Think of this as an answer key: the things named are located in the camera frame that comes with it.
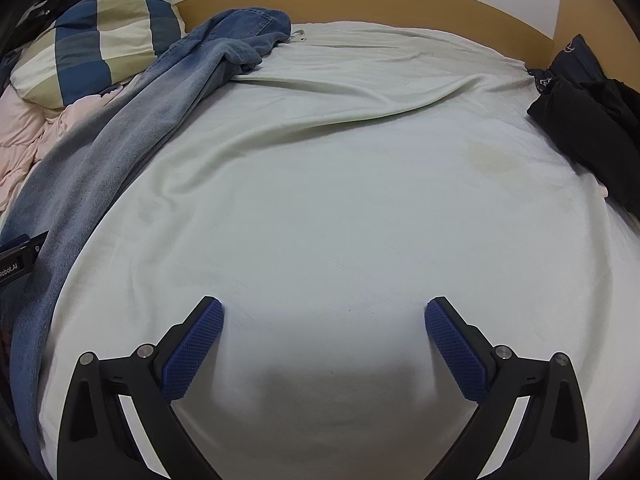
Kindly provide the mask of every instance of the wooden headboard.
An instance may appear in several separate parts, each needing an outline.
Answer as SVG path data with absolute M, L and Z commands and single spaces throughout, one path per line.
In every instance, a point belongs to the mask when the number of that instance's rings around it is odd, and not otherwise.
M 187 30 L 233 7 L 284 10 L 293 23 L 341 20 L 445 30 L 490 46 L 528 67 L 546 68 L 582 34 L 609 77 L 640 91 L 640 42 L 611 0 L 561 0 L 554 38 L 477 0 L 183 0 Z

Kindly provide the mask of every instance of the pillow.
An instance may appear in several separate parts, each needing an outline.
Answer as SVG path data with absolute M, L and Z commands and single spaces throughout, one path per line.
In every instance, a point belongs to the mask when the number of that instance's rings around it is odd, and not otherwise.
M 168 0 L 82 0 L 22 53 L 11 83 L 27 101 L 62 108 L 142 72 L 184 34 Z

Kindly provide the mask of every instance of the blue textured pad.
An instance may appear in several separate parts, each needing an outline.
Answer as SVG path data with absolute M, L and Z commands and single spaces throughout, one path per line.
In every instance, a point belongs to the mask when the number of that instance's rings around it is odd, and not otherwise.
M 437 300 L 427 304 L 424 324 L 465 399 L 483 402 L 488 393 L 486 369 Z
M 162 368 L 160 393 L 171 402 L 187 392 L 211 346 L 222 332 L 225 311 L 212 300 Z

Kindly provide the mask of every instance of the checkered pillow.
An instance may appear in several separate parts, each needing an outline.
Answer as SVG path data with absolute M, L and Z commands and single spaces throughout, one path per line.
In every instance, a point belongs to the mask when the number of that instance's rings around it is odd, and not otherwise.
M 11 83 L 27 101 L 62 108 L 142 72 L 184 34 L 168 0 L 82 0 L 22 53 Z

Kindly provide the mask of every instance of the blue jeans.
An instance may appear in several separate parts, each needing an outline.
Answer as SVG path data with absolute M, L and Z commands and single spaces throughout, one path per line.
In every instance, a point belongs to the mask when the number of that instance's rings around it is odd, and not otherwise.
M 201 99 L 261 62 L 290 35 L 278 10 L 221 12 L 172 44 L 135 88 L 79 124 L 26 182 L 0 245 L 48 230 L 33 271 L 0 296 L 0 328 L 12 330 L 10 384 L 20 436 L 45 471 L 38 444 L 42 351 L 66 276 L 102 216 Z

